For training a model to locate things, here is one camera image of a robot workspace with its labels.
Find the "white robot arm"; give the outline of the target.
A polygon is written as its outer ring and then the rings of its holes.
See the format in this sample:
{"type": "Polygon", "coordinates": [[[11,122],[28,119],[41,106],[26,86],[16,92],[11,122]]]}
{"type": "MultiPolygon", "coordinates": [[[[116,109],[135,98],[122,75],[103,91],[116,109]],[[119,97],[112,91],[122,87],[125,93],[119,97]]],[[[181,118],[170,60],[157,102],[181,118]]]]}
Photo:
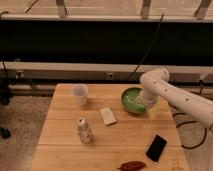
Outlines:
{"type": "Polygon", "coordinates": [[[169,77],[166,68],[142,74],[140,83],[143,89],[135,100],[146,108],[152,108],[161,96],[213,132],[213,101],[169,84],[169,77]]]}

